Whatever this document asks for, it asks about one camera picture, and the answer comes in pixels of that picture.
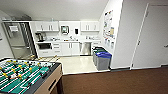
refrigerator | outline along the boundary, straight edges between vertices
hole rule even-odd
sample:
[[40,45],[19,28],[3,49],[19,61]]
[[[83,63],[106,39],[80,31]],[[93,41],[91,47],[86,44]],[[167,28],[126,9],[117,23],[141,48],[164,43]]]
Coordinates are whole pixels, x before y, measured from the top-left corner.
[[37,57],[29,22],[3,22],[2,25],[14,58]]

ceiling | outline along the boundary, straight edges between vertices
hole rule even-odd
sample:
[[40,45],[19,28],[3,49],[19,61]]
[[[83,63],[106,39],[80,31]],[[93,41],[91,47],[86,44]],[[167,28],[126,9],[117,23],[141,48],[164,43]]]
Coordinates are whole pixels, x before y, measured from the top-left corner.
[[9,16],[26,14],[33,20],[99,20],[108,0],[0,0]]

gray trash bin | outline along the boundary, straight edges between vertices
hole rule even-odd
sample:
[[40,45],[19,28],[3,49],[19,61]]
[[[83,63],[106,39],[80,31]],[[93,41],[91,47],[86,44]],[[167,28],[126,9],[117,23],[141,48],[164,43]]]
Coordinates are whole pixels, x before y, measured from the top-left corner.
[[111,61],[112,55],[108,52],[96,53],[96,68],[97,70],[107,70]]
[[97,66],[97,56],[96,53],[98,52],[107,52],[105,49],[93,49],[93,62],[94,65]]

door frame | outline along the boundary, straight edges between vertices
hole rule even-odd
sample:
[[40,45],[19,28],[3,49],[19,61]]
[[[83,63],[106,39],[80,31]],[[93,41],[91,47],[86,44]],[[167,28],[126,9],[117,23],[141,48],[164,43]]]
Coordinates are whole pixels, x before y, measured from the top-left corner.
[[134,64],[133,63],[133,59],[134,59],[137,47],[139,45],[139,40],[140,40],[141,32],[142,32],[142,29],[143,29],[143,26],[144,26],[144,23],[145,23],[146,16],[148,15],[148,8],[149,8],[149,6],[168,6],[168,4],[165,4],[165,3],[147,3],[146,9],[145,9],[145,13],[144,13],[144,16],[143,16],[143,20],[142,20],[142,24],[141,24],[141,27],[140,27],[140,31],[139,31],[139,34],[138,34],[136,46],[135,46],[135,49],[134,49],[134,52],[133,52],[133,56],[132,56],[132,59],[131,59],[130,70],[132,70],[132,67],[133,67],[133,64]]

white countertop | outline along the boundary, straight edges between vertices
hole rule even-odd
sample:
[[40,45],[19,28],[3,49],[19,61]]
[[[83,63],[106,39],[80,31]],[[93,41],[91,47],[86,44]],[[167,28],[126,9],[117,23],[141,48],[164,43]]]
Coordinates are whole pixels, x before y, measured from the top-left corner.
[[78,41],[63,41],[63,40],[56,40],[56,41],[52,41],[52,40],[46,40],[46,41],[43,41],[43,42],[36,42],[36,43],[53,43],[53,42],[95,42],[95,41],[100,41],[100,40],[91,40],[91,39],[85,39],[85,40],[78,40]]

